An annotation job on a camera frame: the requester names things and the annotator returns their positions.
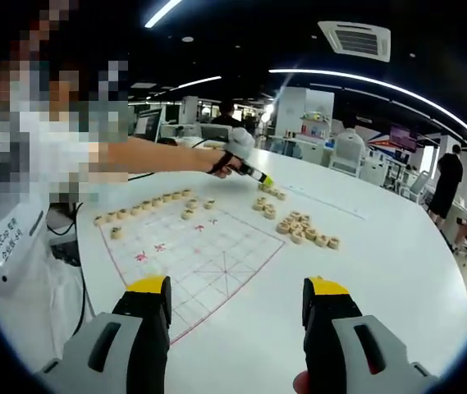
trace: ceiling light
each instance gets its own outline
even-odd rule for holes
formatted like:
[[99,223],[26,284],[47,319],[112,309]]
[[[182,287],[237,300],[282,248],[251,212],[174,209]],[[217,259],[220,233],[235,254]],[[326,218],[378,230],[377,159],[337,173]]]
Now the ceiling light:
[[131,86],[132,89],[151,89],[156,84],[152,84],[150,82],[137,82]]
[[381,80],[375,80],[373,78],[368,78],[366,76],[357,76],[355,74],[347,74],[345,72],[329,71],[329,70],[302,70],[302,69],[293,69],[293,68],[283,68],[283,69],[270,70],[269,72],[271,74],[280,74],[280,73],[293,74],[293,73],[296,73],[296,74],[319,74],[319,75],[323,75],[323,76],[340,76],[342,78],[349,78],[349,79],[352,79],[352,80],[362,80],[363,82],[369,82],[371,84],[381,85],[381,86],[383,86],[385,88],[393,89],[393,90],[396,90],[398,92],[407,94],[410,97],[413,97],[414,99],[418,99],[419,101],[422,101],[423,103],[426,103],[429,106],[436,108],[438,111],[440,111],[441,113],[447,115],[450,119],[456,121],[457,123],[459,123],[461,126],[463,126],[467,130],[467,124],[464,121],[462,121],[456,115],[454,115],[452,112],[446,110],[445,108],[441,107],[440,105],[435,104],[433,101],[430,101],[430,100],[428,100],[427,98],[425,98],[423,96],[419,96],[416,93],[410,92],[409,90],[400,88],[399,86],[388,84],[387,82],[382,82]]
[[172,10],[181,1],[182,0],[169,0],[169,2],[167,2],[164,7],[160,8],[160,11],[153,15],[153,17],[148,21],[148,23],[145,24],[145,27],[147,29],[151,29],[157,24],[158,21],[160,21],[170,10]]
[[188,86],[192,86],[192,85],[198,85],[198,84],[203,84],[204,82],[209,82],[211,80],[220,80],[222,77],[221,76],[212,76],[211,78],[206,78],[205,80],[195,80],[193,82],[189,82],[187,84],[183,84],[183,85],[180,85],[180,86],[177,86],[176,88],[172,89],[172,90],[176,90],[176,89],[182,89],[182,88],[186,88]]

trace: monitor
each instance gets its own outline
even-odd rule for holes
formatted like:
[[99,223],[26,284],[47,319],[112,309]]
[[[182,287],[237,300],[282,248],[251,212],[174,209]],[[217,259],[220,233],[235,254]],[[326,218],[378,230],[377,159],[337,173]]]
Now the monitor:
[[231,126],[214,124],[200,125],[200,136],[205,140],[227,141],[231,130]]
[[417,138],[410,131],[396,125],[391,126],[390,143],[409,152],[415,152],[417,149]]
[[143,140],[156,142],[160,130],[162,111],[163,108],[157,108],[138,112],[135,132],[132,135]]

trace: white chair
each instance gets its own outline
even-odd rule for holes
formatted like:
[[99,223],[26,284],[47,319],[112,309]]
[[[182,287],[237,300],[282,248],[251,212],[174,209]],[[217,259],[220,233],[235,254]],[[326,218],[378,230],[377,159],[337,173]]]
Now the white chair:
[[401,186],[399,188],[399,195],[419,204],[421,194],[427,185],[428,179],[430,179],[430,172],[422,171],[411,187]]
[[359,177],[361,160],[366,145],[354,129],[346,129],[337,136],[329,168],[347,175]]
[[367,158],[364,160],[359,178],[375,186],[383,186],[387,178],[386,164],[377,159]]

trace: desk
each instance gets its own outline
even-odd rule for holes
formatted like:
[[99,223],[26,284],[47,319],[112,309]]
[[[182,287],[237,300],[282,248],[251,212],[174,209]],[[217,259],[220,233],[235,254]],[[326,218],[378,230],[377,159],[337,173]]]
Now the desk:
[[282,154],[286,152],[287,144],[293,142],[300,146],[302,150],[302,159],[306,162],[318,164],[323,167],[328,167],[330,165],[330,157],[332,156],[333,148],[324,145],[326,140],[319,140],[317,144],[313,141],[307,141],[301,138],[284,138],[281,135],[270,135],[269,138],[284,141]]
[[286,243],[259,273],[211,317],[169,350],[166,392],[186,394],[291,391],[305,369],[301,327],[305,277],[320,275],[347,287],[363,314],[375,315],[419,361],[441,375],[467,342],[467,293],[456,262],[418,205],[324,167],[255,149],[250,162],[286,190],[272,201],[277,218],[292,209],[341,238],[341,250],[295,245],[255,214],[254,181],[233,174],[163,173],[112,185],[105,202],[85,204],[77,218],[85,283],[95,313],[111,311],[124,285],[93,220],[174,189],[213,195],[224,212],[276,234]]

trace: computer screen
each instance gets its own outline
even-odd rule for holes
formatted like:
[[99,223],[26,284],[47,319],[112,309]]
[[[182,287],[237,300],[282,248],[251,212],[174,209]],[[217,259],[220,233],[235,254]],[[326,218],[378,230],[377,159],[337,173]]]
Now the computer screen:
[[163,108],[157,108],[145,109],[138,112],[135,132],[132,135],[143,140],[156,142],[160,129],[162,110]]
[[206,140],[227,140],[227,137],[231,133],[231,126],[200,125],[200,133],[202,138]]

